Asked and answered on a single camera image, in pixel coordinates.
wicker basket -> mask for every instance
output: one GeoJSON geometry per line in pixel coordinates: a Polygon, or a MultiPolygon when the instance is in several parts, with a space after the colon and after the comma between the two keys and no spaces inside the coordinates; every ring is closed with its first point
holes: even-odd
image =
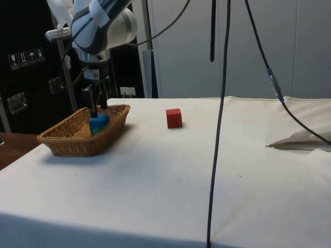
{"type": "Polygon", "coordinates": [[[91,157],[104,151],[124,128],[128,105],[108,106],[100,113],[108,114],[110,123],[95,136],[89,130],[89,109],[82,108],[38,136],[55,156],[91,157]]]}

black wire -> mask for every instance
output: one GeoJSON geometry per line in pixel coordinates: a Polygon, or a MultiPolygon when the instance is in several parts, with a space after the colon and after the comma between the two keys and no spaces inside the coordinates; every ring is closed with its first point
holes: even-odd
{"type": "Polygon", "coordinates": [[[221,89],[221,103],[220,103],[219,113],[218,113],[216,141],[215,141],[215,153],[214,153],[214,162],[213,162],[213,172],[212,172],[212,180],[211,180],[211,183],[210,183],[209,210],[208,210],[208,223],[207,223],[207,248],[210,248],[211,245],[212,245],[211,242],[210,242],[210,231],[211,231],[211,227],[212,227],[214,186],[215,186],[215,176],[216,176],[216,166],[217,166],[217,158],[218,158],[219,139],[220,139],[221,123],[222,123],[222,115],[223,115],[223,107],[224,107],[225,84],[227,82],[227,63],[228,63],[228,44],[229,44],[229,34],[230,34],[230,15],[231,15],[231,0],[228,0],[227,29],[225,31],[224,56],[223,56],[223,77],[222,77],[222,89],[221,89]]]}
{"type": "Polygon", "coordinates": [[[215,60],[215,37],[216,37],[216,0],[212,0],[212,30],[210,38],[210,60],[215,60]]]}
{"type": "Polygon", "coordinates": [[[69,51],[70,49],[72,48],[72,43],[74,42],[74,40],[77,38],[77,36],[83,31],[84,28],[86,28],[86,26],[88,26],[88,24],[92,21],[92,18],[88,19],[86,21],[86,23],[81,26],[81,28],[77,31],[77,33],[71,38],[65,52],[64,52],[64,55],[61,59],[61,66],[59,68],[59,81],[62,82],[62,72],[63,72],[63,65],[64,65],[64,62],[66,60],[66,56],[69,54],[69,51]]]}
{"type": "MultiPolygon", "coordinates": [[[[263,61],[265,63],[265,67],[267,68],[268,71],[271,71],[270,67],[269,67],[269,64],[268,64],[268,61],[264,55],[264,51],[263,51],[263,48],[262,48],[262,45],[261,45],[261,42],[260,42],[260,38],[259,38],[259,34],[257,32],[257,28],[255,26],[255,22],[254,22],[254,19],[253,19],[253,15],[252,15],[252,12],[250,10],[250,6],[249,6],[249,3],[248,3],[248,0],[245,0],[245,4],[246,4],[246,7],[247,7],[247,11],[248,11],[248,14],[249,14],[249,19],[251,21],[251,24],[252,24],[252,27],[253,27],[253,30],[254,30],[254,34],[255,34],[255,38],[258,42],[258,46],[259,46],[259,49],[260,49],[260,52],[261,52],[261,55],[262,55],[262,58],[263,58],[263,61]]],[[[304,125],[298,118],[296,118],[292,112],[289,110],[289,108],[286,106],[285,102],[284,102],[284,98],[280,92],[280,87],[277,83],[277,81],[274,79],[274,87],[276,88],[276,92],[277,92],[277,96],[278,96],[278,99],[279,101],[281,102],[283,108],[285,109],[285,111],[293,118],[293,120],[295,120],[301,127],[303,127],[304,129],[306,129],[309,133],[311,133],[312,135],[316,136],[317,138],[319,138],[320,140],[324,141],[325,143],[327,143],[328,145],[331,145],[331,142],[328,141],[326,138],[322,137],[321,135],[315,133],[313,130],[311,130],[310,128],[308,128],[306,125],[304,125]]]]}
{"type": "Polygon", "coordinates": [[[248,14],[249,14],[249,19],[250,19],[250,22],[252,23],[254,34],[255,34],[255,38],[256,38],[256,40],[258,42],[258,46],[259,46],[260,53],[262,55],[262,58],[263,58],[265,67],[266,68],[270,68],[269,67],[269,64],[268,64],[268,61],[267,61],[267,59],[265,57],[265,54],[264,54],[264,51],[263,51],[263,48],[262,48],[262,45],[261,45],[261,42],[260,42],[260,37],[259,37],[258,31],[257,31],[257,27],[255,26],[255,21],[254,21],[253,15],[252,15],[252,11],[250,10],[250,6],[249,6],[247,0],[245,0],[245,4],[246,4],[246,7],[247,7],[247,11],[248,11],[248,14]]]}
{"type": "Polygon", "coordinates": [[[179,15],[176,17],[176,19],[175,19],[172,23],[170,23],[166,28],[164,28],[161,32],[159,32],[158,34],[156,34],[156,35],[154,35],[154,36],[148,38],[148,39],[145,40],[145,41],[139,42],[139,43],[137,43],[137,44],[129,43],[129,44],[125,44],[125,45],[130,45],[130,46],[133,46],[133,45],[134,45],[134,46],[136,46],[136,45],[142,45],[142,44],[145,44],[145,43],[147,43],[147,42],[150,42],[151,40],[153,40],[153,39],[159,37],[160,35],[162,35],[165,31],[167,31],[169,28],[171,28],[171,27],[172,27],[172,26],[173,26],[173,25],[174,25],[174,24],[175,24],[175,23],[176,23],[176,22],[182,17],[182,15],[184,14],[185,10],[187,9],[187,7],[188,7],[190,1],[191,1],[191,0],[187,0],[187,1],[186,1],[186,4],[185,4],[184,8],[181,10],[181,12],[180,12],[179,15]]]}
{"type": "Polygon", "coordinates": [[[311,129],[309,129],[307,126],[305,126],[300,120],[298,120],[298,118],[296,118],[292,112],[288,109],[288,107],[286,106],[286,104],[281,101],[281,104],[283,105],[284,109],[286,110],[286,112],[304,129],[306,129],[308,132],[310,132],[311,134],[315,135],[317,138],[319,138],[320,140],[324,141],[325,143],[327,143],[328,145],[331,145],[331,142],[328,141],[326,138],[323,138],[321,135],[319,135],[318,133],[315,133],[314,131],[312,131],[311,129]]]}

white table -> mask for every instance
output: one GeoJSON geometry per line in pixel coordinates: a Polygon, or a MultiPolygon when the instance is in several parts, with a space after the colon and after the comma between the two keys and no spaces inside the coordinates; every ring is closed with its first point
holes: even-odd
{"type": "MultiPolygon", "coordinates": [[[[205,247],[219,100],[110,103],[132,109],[105,154],[57,158],[41,145],[0,172],[0,247],[205,247]],[[168,130],[178,107],[184,128],[168,130]]],[[[331,153],[265,148],[274,116],[289,118],[275,100],[226,99],[213,247],[331,245],[331,153]]]]}

white cabinet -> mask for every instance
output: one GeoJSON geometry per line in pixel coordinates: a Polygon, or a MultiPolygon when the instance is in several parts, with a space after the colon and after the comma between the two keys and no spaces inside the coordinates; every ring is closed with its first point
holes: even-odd
{"type": "MultiPolygon", "coordinates": [[[[186,0],[148,1],[152,35],[186,0]]],[[[331,97],[331,1],[250,0],[262,46],[285,96],[331,97]]],[[[209,61],[212,1],[192,0],[153,42],[160,97],[220,96],[227,1],[218,1],[216,59],[209,61]]],[[[226,95],[275,98],[245,2],[232,0],[226,95]]]]}

sticker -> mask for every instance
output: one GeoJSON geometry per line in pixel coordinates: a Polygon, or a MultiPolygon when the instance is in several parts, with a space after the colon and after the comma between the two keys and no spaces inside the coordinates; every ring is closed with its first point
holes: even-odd
{"type": "Polygon", "coordinates": [[[27,60],[26,51],[19,52],[18,57],[19,57],[19,62],[20,62],[21,67],[25,67],[25,66],[29,65],[29,61],[27,60]]]}
{"type": "Polygon", "coordinates": [[[37,55],[34,49],[27,50],[27,58],[29,60],[30,65],[37,63],[37,55]]]}
{"type": "Polygon", "coordinates": [[[36,48],[36,56],[37,56],[38,62],[45,61],[45,55],[43,53],[43,49],[42,48],[36,48]]]}
{"type": "Polygon", "coordinates": [[[16,53],[8,55],[8,59],[12,70],[16,70],[20,68],[19,59],[16,53]]]}

